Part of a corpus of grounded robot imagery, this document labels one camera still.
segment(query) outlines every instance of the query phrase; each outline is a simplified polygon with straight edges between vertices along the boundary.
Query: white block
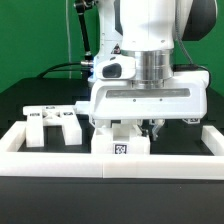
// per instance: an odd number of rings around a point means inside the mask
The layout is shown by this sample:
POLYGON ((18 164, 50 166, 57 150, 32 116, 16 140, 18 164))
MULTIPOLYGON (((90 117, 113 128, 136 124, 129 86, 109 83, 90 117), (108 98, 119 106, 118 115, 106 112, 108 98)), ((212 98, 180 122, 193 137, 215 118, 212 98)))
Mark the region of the white block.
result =
POLYGON ((65 145, 81 145, 82 129, 74 110, 72 108, 61 110, 60 117, 62 119, 62 132, 65 145))
POLYGON ((113 154, 113 132, 111 128, 97 128, 91 141, 92 154, 113 154))
POLYGON ((27 115, 26 126, 27 147, 44 146, 44 130, 42 110, 33 110, 27 115))
POLYGON ((15 122, 0 140, 0 152, 17 152, 25 140, 26 122, 15 122))
POLYGON ((204 126, 202 141, 215 156, 224 156, 224 136, 213 126, 204 126))
POLYGON ((102 160, 90 154, 0 154, 0 176, 102 178, 102 167, 102 160))

